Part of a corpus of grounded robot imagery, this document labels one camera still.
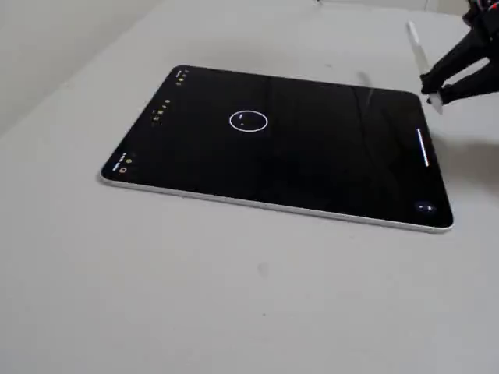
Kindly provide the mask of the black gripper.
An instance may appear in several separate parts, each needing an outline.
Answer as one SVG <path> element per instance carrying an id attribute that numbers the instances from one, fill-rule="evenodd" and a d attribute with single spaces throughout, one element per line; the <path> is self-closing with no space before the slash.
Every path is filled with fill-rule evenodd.
<path id="1" fill-rule="evenodd" d="M 463 22 L 471 27 L 487 13 L 498 10 L 498 1 L 467 0 Z M 487 65 L 458 82 L 445 82 L 482 59 Z M 470 31 L 433 68 L 420 76 L 423 94 L 438 93 L 442 104 L 498 92 L 498 23 L 473 26 Z"/>

